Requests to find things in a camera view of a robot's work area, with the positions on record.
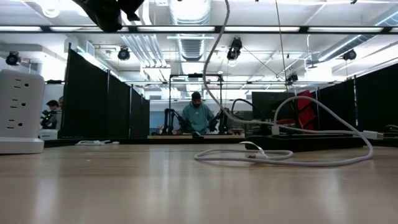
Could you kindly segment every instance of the table surface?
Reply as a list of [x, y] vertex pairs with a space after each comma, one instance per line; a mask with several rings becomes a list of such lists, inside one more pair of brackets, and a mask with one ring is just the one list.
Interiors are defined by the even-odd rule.
[[[0, 223], [397, 223], [398, 150], [334, 168], [198, 162], [241, 145], [48, 148], [0, 156]], [[367, 149], [301, 152], [333, 161]]]

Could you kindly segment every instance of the person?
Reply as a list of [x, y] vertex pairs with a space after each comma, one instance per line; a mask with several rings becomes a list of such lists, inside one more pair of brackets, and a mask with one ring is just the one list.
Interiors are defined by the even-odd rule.
[[46, 103], [49, 106], [49, 109], [53, 111], [54, 116], [50, 119], [51, 125], [49, 129], [57, 129], [61, 128], [61, 117], [62, 117], [62, 109], [57, 100], [50, 100]]
[[55, 111], [59, 109], [60, 105], [56, 100], [50, 100], [46, 103], [47, 106], [49, 106], [49, 109], [52, 111]]
[[200, 93], [194, 92], [191, 97], [192, 101], [182, 111], [182, 118], [191, 123], [192, 131], [206, 134], [208, 132], [207, 124], [214, 118], [214, 115], [209, 107], [201, 102]]
[[63, 108], [63, 96], [61, 96], [61, 97], [58, 99], [58, 104], [60, 105], [61, 110], [62, 110], [62, 108]]

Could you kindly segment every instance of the black curtain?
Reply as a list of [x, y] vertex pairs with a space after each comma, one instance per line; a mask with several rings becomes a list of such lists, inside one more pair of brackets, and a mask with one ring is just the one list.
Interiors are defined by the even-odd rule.
[[[356, 126], [353, 80], [321, 89], [318, 99], [347, 123]], [[349, 130], [322, 107], [319, 107], [318, 117], [320, 120], [320, 130]]]
[[142, 132], [141, 137], [147, 138], [149, 134], [149, 100], [142, 99]]
[[398, 125], [397, 71], [398, 64], [395, 64], [356, 79], [360, 129], [382, 131], [388, 124]]
[[130, 138], [142, 137], [142, 96], [131, 88]]
[[108, 74], [69, 50], [61, 138], [105, 138]]
[[108, 83], [108, 138], [128, 138], [130, 86], [110, 75]]

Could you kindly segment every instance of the ceiling duct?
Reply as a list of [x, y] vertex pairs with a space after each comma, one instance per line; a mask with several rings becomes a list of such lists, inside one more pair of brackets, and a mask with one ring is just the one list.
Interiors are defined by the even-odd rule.
[[[211, 0], [169, 0], [174, 25], [207, 25], [210, 20]], [[180, 55], [188, 62], [199, 61], [205, 51], [204, 34], [178, 34]]]
[[[398, 26], [398, 7], [393, 7], [392, 9], [388, 10], [387, 12], [379, 16], [375, 21], [375, 26]], [[329, 61], [335, 57], [343, 55], [347, 51], [365, 43], [375, 36], [377, 35], [349, 35], [337, 44], [320, 52], [316, 57], [313, 57], [313, 59], [316, 60], [307, 63], [320, 63]]]

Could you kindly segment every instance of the workbench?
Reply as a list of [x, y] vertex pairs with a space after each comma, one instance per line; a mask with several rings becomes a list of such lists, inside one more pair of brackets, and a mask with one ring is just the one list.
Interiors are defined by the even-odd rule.
[[[0, 223], [396, 223], [398, 150], [334, 168], [198, 162], [237, 144], [67, 146], [0, 156]], [[335, 161], [366, 148], [300, 152]]]

